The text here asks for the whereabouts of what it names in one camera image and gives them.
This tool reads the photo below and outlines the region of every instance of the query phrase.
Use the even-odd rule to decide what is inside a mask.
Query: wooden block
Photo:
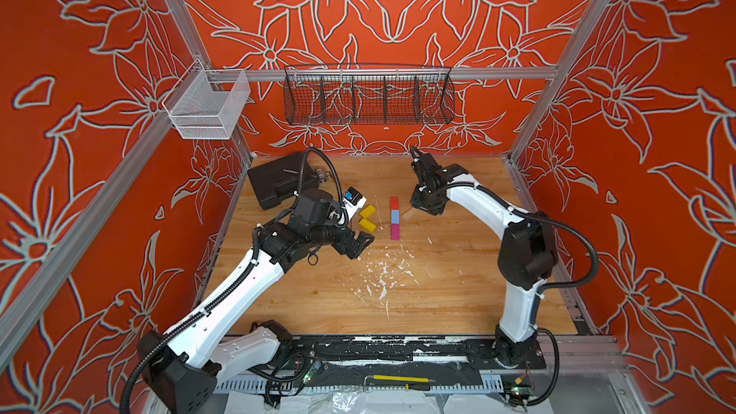
[[[373,234],[373,231],[375,230],[375,224],[370,222],[368,219],[361,219],[361,222],[359,222],[358,225],[366,229],[366,232],[370,234]]]
[[[361,211],[359,214],[361,217],[371,217],[373,216],[373,213],[375,213],[375,207],[373,205],[368,205],[367,207],[363,208],[363,211]]]

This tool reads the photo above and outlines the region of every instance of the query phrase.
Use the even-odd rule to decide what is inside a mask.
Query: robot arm
[[[292,208],[259,225],[253,231],[253,248],[196,309],[166,334],[151,331],[141,338],[141,363],[126,384],[120,411],[130,412],[130,394],[139,374],[172,412],[191,412],[219,382],[285,357],[291,335],[273,321],[249,335],[221,341],[265,290],[299,260],[317,257],[322,246],[332,245],[338,253],[356,259],[374,239],[365,232],[356,237],[348,228],[365,203],[366,198],[352,187],[342,196],[342,205],[324,190],[306,189]],[[288,223],[282,223],[287,215]]]
[[[441,215],[448,201],[465,207],[501,238],[498,268],[506,279],[506,301],[496,328],[496,359],[513,368],[535,345],[537,310],[543,295],[538,288],[550,278],[557,263],[551,227],[514,214],[527,213],[492,192],[463,167],[441,167],[431,154],[412,150],[411,167],[419,184],[411,205],[431,215]]]

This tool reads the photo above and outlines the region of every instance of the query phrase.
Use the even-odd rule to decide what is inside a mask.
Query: wooden tabletop
[[[513,184],[499,158],[435,157],[457,162],[508,201],[518,204]],[[272,158],[258,157],[253,166]],[[498,271],[498,237],[467,210],[452,202],[442,216],[412,210],[402,216],[401,240],[391,240],[389,197],[399,198],[400,213],[410,210],[417,183],[408,157],[332,157],[343,191],[350,186],[378,211],[375,241],[357,260],[331,246],[319,250],[319,263],[299,261],[256,300],[230,330],[244,335],[253,321],[277,320],[293,334],[492,334],[503,313],[506,281]],[[312,160],[312,167],[327,167]],[[328,179],[320,188],[336,194]],[[225,242],[207,286],[211,292],[252,247],[251,232],[281,206],[263,211],[250,181],[244,185]],[[353,218],[358,230],[359,216]],[[557,290],[547,290],[538,324],[554,333],[576,334]]]

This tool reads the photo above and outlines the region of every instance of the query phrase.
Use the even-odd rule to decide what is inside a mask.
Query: wall
[[[280,69],[314,62],[466,67],[554,65],[589,0],[186,0],[216,67]],[[285,155],[510,149],[542,80],[457,84],[449,125],[306,127],[284,122],[279,84],[253,84],[240,126],[253,151]]]
[[[655,412],[736,409],[734,7],[612,0],[520,161]]]
[[[2,3],[0,312],[191,63],[161,0]],[[168,133],[0,375],[0,411],[117,411],[138,338],[191,309],[242,168],[230,141]]]

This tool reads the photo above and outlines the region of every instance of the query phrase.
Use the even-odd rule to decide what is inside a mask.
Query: black case
[[[277,207],[279,203],[294,196],[297,189],[299,175],[284,170],[293,170],[299,173],[302,166],[302,153],[294,152],[285,157],[258,165],[248,170],[250,185],[253,186],[255,198],[263,209]],[[307,163],[304,166],[303,189],[319,187],[317,175]]]

